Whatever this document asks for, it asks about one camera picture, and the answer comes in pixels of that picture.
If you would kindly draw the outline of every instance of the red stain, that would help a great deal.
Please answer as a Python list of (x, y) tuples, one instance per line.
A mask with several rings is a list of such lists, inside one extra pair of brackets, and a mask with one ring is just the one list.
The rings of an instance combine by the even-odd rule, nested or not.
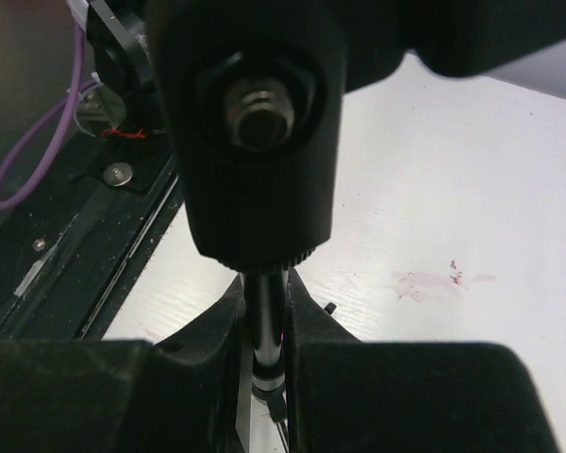
[[(458, 271), (457, 263), (451, 260), (450, 267), (456, 272), (451, 276), (441, 276), (436, 274), (417, 273), (417, 272), (395, 272), (392, 278), (397, 280), (397, 285), (390, 287), (398, 294), (398, 299), (410, 297), (416, 302), (429, 300), (444, 301), (448, 296), (459, 298), (461, 294), (469, 290), (465, 284), (462, 271)], [(470, 282), (495, 281), (497, 278), (490, 274), (479, 274), (471, 279)], [(450, 293), (447, 296), (440, 294), (441, 290)]]
[(455, 276), (449, 276), (449, 277), (453, 280), (453, 283), (455, 283), (456, 285), (462, 285), (462, 283), (461, 283), (461, 272), (459, 272)]
[(496, 279), (497, 279), (497, 277), (492, 276), (490, 274), (480, 274), (480, 275), (474, 276), (472, 278), (472, 281), (473, 282), (476, 282), (476, 281), (495, 281)]

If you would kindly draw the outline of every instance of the black metal frame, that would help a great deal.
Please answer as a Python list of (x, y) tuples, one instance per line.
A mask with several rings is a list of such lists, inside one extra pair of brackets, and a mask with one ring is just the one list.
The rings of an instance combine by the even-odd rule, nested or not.
[[(79, 133), (67, 142), (0, 228), (0, 339), (105, 333), (183, 203), (168, 154), (165, 135), (123, 143)], [(153, 159), (155, 171), (139, 171), (131, 190), (110, 187), (97, 169), (130, 156), (135, 167)], [(36, 238), (45, 239), (41, 251)]]

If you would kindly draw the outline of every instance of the black mount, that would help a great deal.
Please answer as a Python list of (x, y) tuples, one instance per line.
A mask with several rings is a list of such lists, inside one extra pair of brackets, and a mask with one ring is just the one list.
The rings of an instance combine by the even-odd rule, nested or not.
[[(558, 451), (508, 349), (364, 344), (294, 271), (290, 294), (290, 451)], [(248, 453), (252, 345), (242, 295), (236, 278), (156, 346), (0, 342), (0, 451)]]
[(124, 100), (128, 126), (135, 132), (161, 131), (163, 115), (138, 12), (126, 0), (93, 0), (86, 36), (101, 81)]

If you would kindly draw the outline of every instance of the silver screw head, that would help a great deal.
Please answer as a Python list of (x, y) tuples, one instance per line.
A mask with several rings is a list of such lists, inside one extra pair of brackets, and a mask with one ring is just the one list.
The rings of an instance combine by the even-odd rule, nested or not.
[(46, 247), (46, 240), (44, 238), (38, 238), (37, 240), (34, 241), (34, 243), (31, 246), (35, 251), (42, 252), (43, 249)]
[(124, 186), (132, 179), (132, 167), (125, 162), (116, 162), (111, 164), (103, 172), (103, 179), (109, 186)]

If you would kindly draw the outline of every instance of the black foam pad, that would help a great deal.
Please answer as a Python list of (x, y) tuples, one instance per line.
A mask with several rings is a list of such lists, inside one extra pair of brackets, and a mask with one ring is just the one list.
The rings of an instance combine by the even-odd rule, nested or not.
[(519, 359), (495, 344), (306, 344), (299, 451), (556, 452)]

